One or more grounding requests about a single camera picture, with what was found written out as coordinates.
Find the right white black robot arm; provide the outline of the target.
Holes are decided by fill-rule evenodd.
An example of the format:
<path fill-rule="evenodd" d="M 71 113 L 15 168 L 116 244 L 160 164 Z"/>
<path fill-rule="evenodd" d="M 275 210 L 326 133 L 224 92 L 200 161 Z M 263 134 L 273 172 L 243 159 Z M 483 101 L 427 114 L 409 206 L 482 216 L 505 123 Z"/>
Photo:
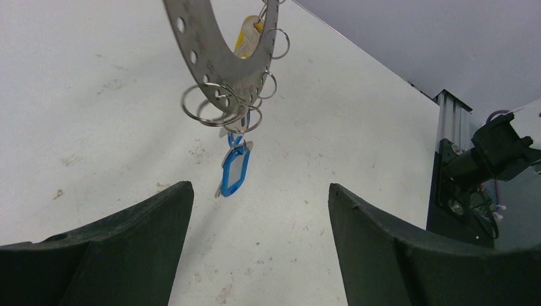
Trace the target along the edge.
<path fill-rule="evenodd" d="M 540 100 L 484 124 L 473 148 L 453 158 L 443 173 L 463 189 L 496 179 L 509 181 L 540 162 Z"/>

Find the round metal keyring disc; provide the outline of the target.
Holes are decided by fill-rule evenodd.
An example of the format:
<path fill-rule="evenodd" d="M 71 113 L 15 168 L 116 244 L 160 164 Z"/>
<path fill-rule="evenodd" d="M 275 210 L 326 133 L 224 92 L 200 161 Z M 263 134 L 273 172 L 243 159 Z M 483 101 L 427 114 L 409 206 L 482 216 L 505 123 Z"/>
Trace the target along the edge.
<path fill-rule="evenodd" d="M 264 1 L 258 15 L 264 21 L 259 44 L 247 59 L 240 59 L 226 44 L 210 1 L 164 1 L 175 40 L 196 84 L 181 96 L 184 113 L 209 127 L 231 124 L 247 111 L 258 112 L 256 101 L 269 68 L 277 59 L 274 45 L 281 1 Z M 250 122 L 244 133 L 256 129 L 260 121 Z"/>

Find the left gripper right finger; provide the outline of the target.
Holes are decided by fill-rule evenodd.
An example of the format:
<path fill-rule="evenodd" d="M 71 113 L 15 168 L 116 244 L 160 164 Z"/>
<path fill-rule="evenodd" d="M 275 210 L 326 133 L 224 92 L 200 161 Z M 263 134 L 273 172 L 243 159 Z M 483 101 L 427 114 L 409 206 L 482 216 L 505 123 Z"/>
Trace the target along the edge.
<path fill-rule="evenodd" d="M 418 228 L 340 184 L 329 215 L 349 305 L 539 305 L 540 247 L 497 251 Z"/>

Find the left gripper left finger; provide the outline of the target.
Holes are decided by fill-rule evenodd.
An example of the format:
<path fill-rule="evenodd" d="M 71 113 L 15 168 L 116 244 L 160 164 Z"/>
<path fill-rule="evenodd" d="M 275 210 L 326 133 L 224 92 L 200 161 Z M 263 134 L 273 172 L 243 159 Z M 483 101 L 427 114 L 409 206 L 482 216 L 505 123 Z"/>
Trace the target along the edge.
<path fill-rule="evenodd" d="M 191 182 L 47 238 L 1 247 L 2 305 L 167 305 L 193 208 Z"/>

